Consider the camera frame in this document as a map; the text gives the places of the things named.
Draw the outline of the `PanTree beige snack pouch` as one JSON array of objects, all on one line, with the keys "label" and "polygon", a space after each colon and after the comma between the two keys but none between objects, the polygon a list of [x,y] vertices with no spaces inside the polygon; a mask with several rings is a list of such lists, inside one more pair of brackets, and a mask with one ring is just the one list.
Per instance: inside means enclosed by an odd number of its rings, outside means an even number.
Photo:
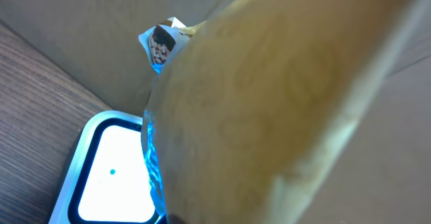
[{"label": "PanTree beige snack pouch", "polygon": [[427,0],[236,0],[162,71],[143,142],[165,223],[294,223]]}]

